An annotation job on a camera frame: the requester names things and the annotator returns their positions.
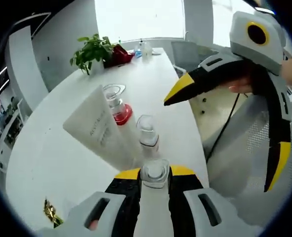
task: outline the white table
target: white table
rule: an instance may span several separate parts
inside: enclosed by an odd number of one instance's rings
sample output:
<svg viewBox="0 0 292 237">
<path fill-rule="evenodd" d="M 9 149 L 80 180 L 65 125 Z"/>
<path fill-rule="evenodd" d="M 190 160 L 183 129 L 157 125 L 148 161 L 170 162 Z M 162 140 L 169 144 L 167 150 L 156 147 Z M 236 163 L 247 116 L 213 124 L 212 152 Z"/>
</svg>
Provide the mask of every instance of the white table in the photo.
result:
<svg viewBox="0 0 292 237">
<path fill-rule="evenodd" d="M 23 127 L 7 168 L 6 192 L 23 221 L 34 230 L 52 227 L 42 211 L 45 198 L 66 218 L 71 206 L 96 191 L 105 191 L 118 173 L 62 128 L 100 84 L 125 84 L 125 101 L 135 117 L 148 114 L 155 118 L 162 158 L 193 169 L 208 187 L 203 147 L 189 103 L 163 106 L 177 80 L 163 51 L 149 61 L 134 59 L 93 78 L 77 70 L 52 90 Z"/>
</svg>

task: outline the white robot part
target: white robot part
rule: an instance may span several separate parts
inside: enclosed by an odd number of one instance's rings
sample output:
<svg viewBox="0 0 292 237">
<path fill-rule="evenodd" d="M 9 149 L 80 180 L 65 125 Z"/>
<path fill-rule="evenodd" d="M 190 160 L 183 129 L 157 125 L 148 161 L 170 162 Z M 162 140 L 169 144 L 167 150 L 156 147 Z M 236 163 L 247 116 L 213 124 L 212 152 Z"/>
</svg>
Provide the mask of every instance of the white robot part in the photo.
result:
<svg viewBox="0 0 292 237">
<path fill-rule="evenodd" d="M 138 221 L 134 237 L 173 237 L 173 224 L 168 209 L 167 185 L 162 189 L 142 186 Z M 195 237 L 254 237 L 262 232 L 259 226 L 246 224 L 235 207 L 213 189 L 185 191 L 195 225 Z M 75 206 L 68 219 L 55 229 L 37 231 L 39 237 L 111 237 L 115 219 L 125 199 L 124 195 L 96 192 Z M 86 222 L 94 215 L 101 200 L 107 205 L 101 213 L 96 229 L 89 230 Z"/>
<path fill-rule="evenodd" d="M 285 37 L 269 16 L 237 11 L 230 31 L 231 51 L 279 75 Z"/>
<path fill-rule="evenodd" d="M 271 14 L 266 14 L 266 13 L 262 13 L 259 11 L 256 11 L 254 13 L 255 16 L 261 17 L 267 21 L 269 21 L 272 26 L 275 28 L 275 30 L 278 32 L 279 34 L 279 38 L 280 38 L 280 42 L 281 42 L 281 46 L 285 47 L 286 45 L 286 36 L 285 36 L 285 32 L 283 30 L 283 28 L 281 27 L 281 25 L 279 24 L 279 22 L 273 17 L 273 15 Z"/>
<path fill-rule="evenodd" d="M 134 237 L 172 237 L 173 223 L 169 211 L 169 162 L 164 159 L 144 164 L 140 171 L 141 194 Z"/>
</svg>

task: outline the clear bottle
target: clear bottle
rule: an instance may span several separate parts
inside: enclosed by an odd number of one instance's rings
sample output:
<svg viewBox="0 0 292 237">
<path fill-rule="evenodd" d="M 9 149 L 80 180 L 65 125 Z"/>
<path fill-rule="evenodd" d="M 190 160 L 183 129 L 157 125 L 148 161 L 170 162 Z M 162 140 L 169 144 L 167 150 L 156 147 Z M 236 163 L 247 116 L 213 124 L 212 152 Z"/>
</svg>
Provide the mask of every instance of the clear bottle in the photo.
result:
<svg viewBox="0 0 292 237">
<path fill-rule="evenodd" d="M 136 120 L 129 104 L 125 104 L 120 97 L 120 89 L 117 86 L 109 86 L 104 90 L 113 118 L 123 137 L 128 150 L 134 157 L 134 167 L 142 166 L 142 149 L 138 139 Z"/>
<path fill-rule="evenodd" d="M 144 158 L 159 158 L 159 135 L 154 128 L 154 119 L 151 115 L 142 115 L 137 124 L 139 142 Z"/>
<path fill-rule="evenodd" d="M 145 43 L 145 50 L 147 52 L 147 57 L 151 58 L 152 57 L 152 47 L 149 42 Z"/>
<path fill-rule="evenodd" d="M 146 48 L 146 42 L 144 42 L 142 39 L 140 39 L 139 48 L 140 48 L 140 51 L 141 51 L 142 58 L 147 58 L 148 57 L 148 51 L 147 51 L 147 48 Z"/>
</svg>

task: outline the potted plant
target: potted plant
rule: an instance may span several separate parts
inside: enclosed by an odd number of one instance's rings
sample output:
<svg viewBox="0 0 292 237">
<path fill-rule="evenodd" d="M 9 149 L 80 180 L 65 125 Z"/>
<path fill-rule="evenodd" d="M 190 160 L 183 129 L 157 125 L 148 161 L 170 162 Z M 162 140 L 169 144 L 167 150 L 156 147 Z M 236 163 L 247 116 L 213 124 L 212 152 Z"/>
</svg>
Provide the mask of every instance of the potted plant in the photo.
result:
<svg viewBox="0 0 292 237">
<path fill-rule="evenodd" d="M 70 59 L 70 64 L 77 65 L 83 72 L 88 75 L 90 72 L 99 73 L 103 70 L 103 61 L 111 59 L 113 54 L 113 45 L 108 37 L 100 39 L 99 34 L 93 37 L 81 37 L 79 42 L 84 42 L 82 49 L 77 50 Z"/>
</svg>

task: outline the finger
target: finger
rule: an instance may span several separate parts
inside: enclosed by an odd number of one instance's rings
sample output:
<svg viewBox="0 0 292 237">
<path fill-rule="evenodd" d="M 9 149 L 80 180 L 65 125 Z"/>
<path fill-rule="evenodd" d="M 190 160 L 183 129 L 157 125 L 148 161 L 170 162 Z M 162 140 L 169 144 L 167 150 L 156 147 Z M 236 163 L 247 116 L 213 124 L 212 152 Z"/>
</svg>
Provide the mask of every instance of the finger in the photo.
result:
<svg viewBox="0 0 292 237">
<path fill-rule="evenodd" d="M 233 93 L 240 93 L 240 94 L 252 92 L 252 88 L 250 85 L 230 86 L 229 90 Z"/>
<path fill-rule="evenodd" d="M 243 77 L 238 80 L 233 80 L 226 82 L 222 84 L 223 86 L 230 87 L 230 86 L 243 86 L 243 85 L 249 85 L 250 84 L 250 78 L 249 77 Z"/>
<path fill-rule="evenodd" d="M 89 230 L 91 230 L 91 231 L 95 231 L 96 228 L 97 228 L 97 225 L 98 225 L 98 220 L 94 220 L 94 221 L 92 221 L 92 223 L 91 223 L 90 226 L 89 226 Z"/>
</svg>

